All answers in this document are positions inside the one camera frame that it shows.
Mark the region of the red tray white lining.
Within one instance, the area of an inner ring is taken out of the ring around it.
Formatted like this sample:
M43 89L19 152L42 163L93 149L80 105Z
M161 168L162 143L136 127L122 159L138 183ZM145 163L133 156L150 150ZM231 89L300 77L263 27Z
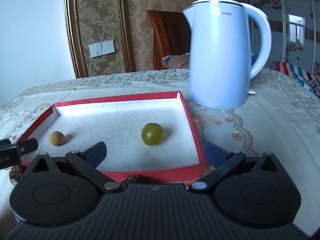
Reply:
M141 139L148 123L164 129L158 145L146 145ZM53 131L64 134L64 144L50 143ZM21 135L23 140L29 138L38 141L38 153L51 157L84 151L103 141L107 156L98 170L118 182L141 174L163 183L190 184L202 176L205 165L196 128L179 91L55 103Z

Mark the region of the floral lace tablecloth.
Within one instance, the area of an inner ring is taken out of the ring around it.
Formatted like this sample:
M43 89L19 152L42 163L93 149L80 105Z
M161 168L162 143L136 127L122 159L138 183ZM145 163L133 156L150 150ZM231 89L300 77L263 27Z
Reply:
M29 88L1 104L1 138L17 140L52 104L86 98L182 92L199 139L248 155L273 152L298 187L302 204L295 224L307 235L319 229L319 99L297 81L262 70L252 81L246 103L215 110L189 99L189 72L154 70L94 76Z

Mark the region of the white electric kettle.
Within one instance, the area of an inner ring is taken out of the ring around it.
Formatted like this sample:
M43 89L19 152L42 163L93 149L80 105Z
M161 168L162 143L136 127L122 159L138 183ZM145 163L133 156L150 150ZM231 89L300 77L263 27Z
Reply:
M271 52L267 15L233 0L198 0L183 14L191 29L190 98L207 108L242 106Z

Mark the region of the brown wooden headboard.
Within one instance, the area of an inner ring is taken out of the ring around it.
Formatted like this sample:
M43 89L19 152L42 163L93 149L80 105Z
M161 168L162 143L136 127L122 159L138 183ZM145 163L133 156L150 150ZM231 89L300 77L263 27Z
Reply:
M148 10L153 28L152 63L154 70L165 66L162 59L168 55L183 55L190 51L191 31L181 12Z

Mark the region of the floral glass wardrobe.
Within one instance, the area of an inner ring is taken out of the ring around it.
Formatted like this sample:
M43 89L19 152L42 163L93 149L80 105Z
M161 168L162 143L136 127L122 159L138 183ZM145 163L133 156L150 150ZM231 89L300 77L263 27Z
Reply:
M249 0L268 17L269 59L319 74L319 0Z

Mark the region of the white wall switch panel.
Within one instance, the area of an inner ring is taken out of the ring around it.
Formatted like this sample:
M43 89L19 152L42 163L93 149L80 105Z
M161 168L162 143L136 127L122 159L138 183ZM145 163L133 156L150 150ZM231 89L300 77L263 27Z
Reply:
M108 40L99 43L93 43L89 45L89 53L91 58L104 56L107 54L115 53L114 40Z

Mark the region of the gold framed wallpaper panel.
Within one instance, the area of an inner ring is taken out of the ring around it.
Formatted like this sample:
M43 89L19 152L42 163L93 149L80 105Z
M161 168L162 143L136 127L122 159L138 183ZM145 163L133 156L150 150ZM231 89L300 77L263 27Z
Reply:
M77 78L133 71L124 0L64 0L68 43ZM113 41L115 51L92 57L89 45Z

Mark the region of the patterned pillow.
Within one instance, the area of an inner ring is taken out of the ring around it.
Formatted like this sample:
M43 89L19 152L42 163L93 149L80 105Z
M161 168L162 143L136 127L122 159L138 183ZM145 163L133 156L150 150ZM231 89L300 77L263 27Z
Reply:
M168 55L162 59L162 64L167 69L189 69L189 54Z

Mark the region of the colourful striped blanket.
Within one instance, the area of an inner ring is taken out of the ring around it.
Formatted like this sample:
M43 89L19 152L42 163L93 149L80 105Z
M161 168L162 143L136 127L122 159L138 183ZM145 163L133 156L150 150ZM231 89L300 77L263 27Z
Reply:
M268 60L265 68L281 72L291 79L296 80L301 86L313 92L319 98L319 75L313 75L303 70L297 65L280 62L275 60Z

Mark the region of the tan longan fruit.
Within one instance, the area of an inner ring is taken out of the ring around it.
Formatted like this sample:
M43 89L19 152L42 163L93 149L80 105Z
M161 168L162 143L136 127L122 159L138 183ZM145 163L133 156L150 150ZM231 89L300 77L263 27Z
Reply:
M49 141L54 146L60 146L65 143L65 136L60 131L53 131L49 135Z

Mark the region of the brown speckled fruit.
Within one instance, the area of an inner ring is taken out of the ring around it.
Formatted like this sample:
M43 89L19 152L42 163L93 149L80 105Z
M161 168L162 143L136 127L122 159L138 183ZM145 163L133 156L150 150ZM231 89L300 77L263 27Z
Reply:
M13 185L15 185L19 181L26 168L27 167L22 164L15 165L11 168L9 172L9 180Z

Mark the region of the dark spiky fruit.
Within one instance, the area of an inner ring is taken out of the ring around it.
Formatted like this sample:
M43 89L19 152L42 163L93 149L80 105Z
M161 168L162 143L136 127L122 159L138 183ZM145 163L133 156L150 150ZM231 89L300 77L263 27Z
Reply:
M123 189L126 189L129 184L159 184L159 182L148 176L134 174L120 183Z

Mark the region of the green tomato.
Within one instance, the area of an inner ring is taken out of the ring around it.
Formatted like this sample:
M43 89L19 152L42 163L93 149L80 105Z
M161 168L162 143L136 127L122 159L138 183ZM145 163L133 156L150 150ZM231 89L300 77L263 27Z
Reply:
M144 144L153 146L158 145L164 137L164 129L157 123L146 124L141 131L141 139Z

